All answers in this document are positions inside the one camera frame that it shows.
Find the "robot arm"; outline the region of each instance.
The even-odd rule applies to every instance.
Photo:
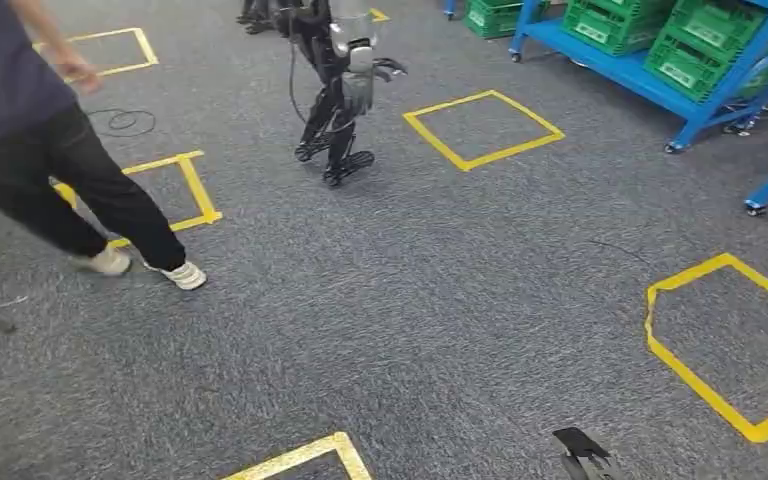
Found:
[[[334,53],[346,61],[342,80],[347,106],[355,115],[363,115],[372,108],[375,77],[390,81],[382,69],[394,74],[406,73],[406,70],[391,59],[375,58],[378,39],[372,27],[368,0],[320,1],[330,4],[331,43]]]

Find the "black object on floor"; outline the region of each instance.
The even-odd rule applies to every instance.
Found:
[[[577,427],[552,432],[566,452],[564,470],[572,480],[622,480],[616,459]]]

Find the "white sneaker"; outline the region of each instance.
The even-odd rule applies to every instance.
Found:
[[[108,277],[118,277],[131,268],[131,257],[126,253],[108,246],[95,257],[78,257],[73,261],[82,268],[92,270]]]
[[[195,290],[207,282],[207,275],[205,275],[204,272],[202,272],[201,269],[195,266],[192,262],[185,262],[183,265],[176,268],[175,270],[172,270],[171,272],[167,272],[166,270],[161,270],[159,268],[153,268],[148,264],[146,264],[146,268],[166,275],[166,278],[172,280],[172,282],[174,282],[175,285],[177,285],[181,290]]]

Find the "humanoid robot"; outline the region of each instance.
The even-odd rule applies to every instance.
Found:
[[[307,162],[328,150],[322,178],[336,187],[375,160],[372,152],[351,151],[355,120],[372,108],[374,78],[389,82],[390,73],[407,72],[394,60],[374,57],[376,36],[366,0],[310,0],[308,5],[279,0],[279,7],[275,26],[298,46],[323,84],[295,156]]]

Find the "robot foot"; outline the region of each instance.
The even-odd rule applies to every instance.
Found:
[[[333,138],[333,133],[323,133],[307,143],[299,144],[296,147],[296,160],[304,163],[313,158],[317,153],[328,150]]]
[[[275,28],[272,26],[271,22],[266,20],[255,20],[251,23],[251,25],[246,27],[246,33],[249,35],[257,35],[269,30],[275,30]]]
[[[375,162],[375,154],[369,151],[355,152],[349,155],[340,168],[329,167],[322,174],[322,180],[329,187],[338,187],[343,183],[343,178],[357,172],[362,168],[366,168]]]

